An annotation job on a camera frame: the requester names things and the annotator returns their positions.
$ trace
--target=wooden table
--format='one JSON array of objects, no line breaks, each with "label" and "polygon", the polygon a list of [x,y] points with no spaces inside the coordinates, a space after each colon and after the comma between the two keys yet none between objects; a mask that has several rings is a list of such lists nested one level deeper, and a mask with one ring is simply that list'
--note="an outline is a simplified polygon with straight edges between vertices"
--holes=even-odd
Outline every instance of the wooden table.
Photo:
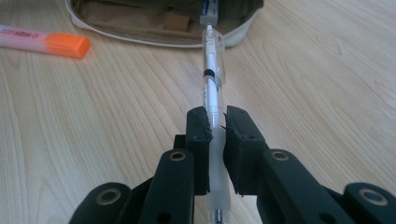
[{"label": "wooden table", "polygon": [[[396,194],[396,2],[267,0],[227,49],[226,105],[324,186]],[[135,187],[202,104],[202,51],[81,30],[63,0],[2,0],[0,23],[88,36],[82,60],[0,49],[0,222],[67,223],[90,190]],[[260,223],[233,195],[231,223]],[[195,223],[205,223],[197,197]]]}]

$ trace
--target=orange highlighter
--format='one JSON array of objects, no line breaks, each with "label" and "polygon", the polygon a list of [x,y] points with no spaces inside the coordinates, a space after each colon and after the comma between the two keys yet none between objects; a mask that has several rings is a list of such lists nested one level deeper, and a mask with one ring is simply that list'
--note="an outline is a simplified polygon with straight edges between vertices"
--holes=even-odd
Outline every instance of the orange highlighter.
[{"label": "orange highlighter", "polygon": [[45,33],[0,24],[0,47],[83,58],[91,41],[83,35]]}]

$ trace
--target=table surface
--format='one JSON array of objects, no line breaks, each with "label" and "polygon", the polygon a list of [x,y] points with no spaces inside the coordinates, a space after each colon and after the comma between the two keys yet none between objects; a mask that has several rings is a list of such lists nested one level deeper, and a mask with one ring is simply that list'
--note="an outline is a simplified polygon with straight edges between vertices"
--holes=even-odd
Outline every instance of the table surface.
[{"label": "table surface", "polygon": [[[225,53],[224,104],[320,184],[396,194],[396,2],[267,0]],[[63,0],[1,0],[0,23],[88,36],[82,60],[0,49],[0,222],[67,223],[106,182],[135,187],[202,104],[202,51],[75,27]],[[205,223],[197,197],[195,223]],[[232,196],[231,223],[260,223]]]}]

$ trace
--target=pen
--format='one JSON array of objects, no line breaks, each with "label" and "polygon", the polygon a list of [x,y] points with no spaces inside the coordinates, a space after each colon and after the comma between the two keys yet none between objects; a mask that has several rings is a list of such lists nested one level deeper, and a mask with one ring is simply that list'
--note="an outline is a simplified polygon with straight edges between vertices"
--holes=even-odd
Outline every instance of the pen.
[{"label": "pen", "polygon": [[0,47],[83,58],[90,46],[90,39],[82,35],[46,33],[0,24]]},{"label": "pen", "polygon": [[210,224],[228,223],[231,199],[227,171],[222,153],[225,145],[225,131],[221,127],[222,105],[221,89],[224,82],[222,35],[211,25],[203,33],[204,48],[204,108],[212,130],[213,139],[209,144],[209,185],[206,195],[206,209]]}]

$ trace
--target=pencil case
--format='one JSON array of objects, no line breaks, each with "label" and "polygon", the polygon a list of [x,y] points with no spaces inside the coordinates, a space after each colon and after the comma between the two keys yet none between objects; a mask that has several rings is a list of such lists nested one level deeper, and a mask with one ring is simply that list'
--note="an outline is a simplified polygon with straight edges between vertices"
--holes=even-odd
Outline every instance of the pencil case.
[{"label": "pencil case", "polygon": [[[205,29],[200,24],[203,1],[207,0],[65,0],[65,3],[77,27],[142,44],[200,48]],[[219,1],[216,29],[223,34],[225,47],[240,43],[263,3]]]}]

